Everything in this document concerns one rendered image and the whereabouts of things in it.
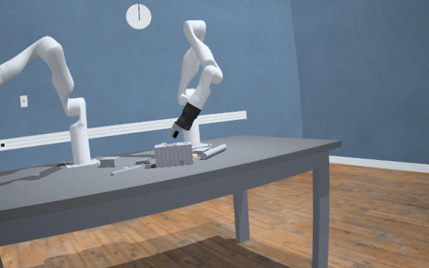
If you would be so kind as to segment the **long grey metal bar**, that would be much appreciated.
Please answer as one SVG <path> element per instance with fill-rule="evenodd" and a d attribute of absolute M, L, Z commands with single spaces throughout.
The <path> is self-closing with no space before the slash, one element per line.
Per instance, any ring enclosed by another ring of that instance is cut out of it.
<path fill-rule="evenodd" d="M 215 147 L 215 148 L 213 148 L 211 150 L 208 150 L 208 151 L 206 151 L 204 153 L 201 153 L 200 154 L 200 158 L 201 159 L 207 159 L 207 158 L 209 158 L 209 157 L 211 157 L 211 156 L 213 156 L 213 155 L 215 155 L 217 153 L 220 153 L 220 152 L 222 152 L 222 151 L 224 151 L 226 149 L 227 149 L 227 146 L 225 144 L 222 144 L 221 146 Z"/>

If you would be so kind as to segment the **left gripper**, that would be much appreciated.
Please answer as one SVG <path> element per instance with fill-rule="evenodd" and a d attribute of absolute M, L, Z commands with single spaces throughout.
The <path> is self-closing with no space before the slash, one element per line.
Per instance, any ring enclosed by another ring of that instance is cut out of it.
<path fill-rule="evenodd" d="M 194 93 L 190 98 L 181 94 L 180 98 L 188 102 L 185 105 L 181 116 L 177 119 L 176 123 L 173 123 L 173 126 L 168 133 L 170 137 L 173 135 L 175 139 L 177 139 L 181 129 L 185 131 L 189 131 L 191 129 L 194 120 L 197 119 L 197 116 L 200 114 L 200 111 L 202 111 L 206 102 L 206 100 Z M 175 131 L 176 128 L 177 130 Z"/>

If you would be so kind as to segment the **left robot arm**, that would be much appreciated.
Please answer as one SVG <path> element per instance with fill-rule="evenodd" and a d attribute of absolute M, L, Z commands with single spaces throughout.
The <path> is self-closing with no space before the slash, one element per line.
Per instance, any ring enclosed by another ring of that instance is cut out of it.
<path fill-rule="evenodd" d="M 179 98 L 181 94 L 191 97 L 194 93 L 204 100 L 211 94 L 210 84 L 219 84 L 223 79 L 223 74 L 212 56 L 209 48 L 203 44 L 206 33 L 204 21 L 186 21 L 183 25 L 183 32 L 189 41 L 191 48 L 183 57 L 182 74 L 177 95 L 178 104 L 185 106 L 187 101 Z M 199 64 L 204 68 L 196 89 L 187 89 L 188 84 L 197 74 Z M 219 70 L 220 71 L 219 71 Z M 200 132 L 197 119 L 194 120 L 191 129 L 183 130 L 184 142 L 191 142 L 192 147 L 200 146 Z"/>

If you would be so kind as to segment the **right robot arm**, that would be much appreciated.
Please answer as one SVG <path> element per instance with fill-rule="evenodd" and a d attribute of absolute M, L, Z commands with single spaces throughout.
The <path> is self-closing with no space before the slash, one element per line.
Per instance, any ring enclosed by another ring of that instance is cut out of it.
<path fill-rule="evenodd" d="M 0 86 L 15 78 L 36 57 L 41 57 L 52 72 L 52 83 L 69 117 L 79 116 L 69 126 L 74 165 L 91 163 L 86 125 L 86 103 L 83 98 L 69 99 L 74 88 L 72 76 L 66 65 L 61 45 L 50 36 L 45 36 L 26 48 L 13 59 L 0 65 Z"/>

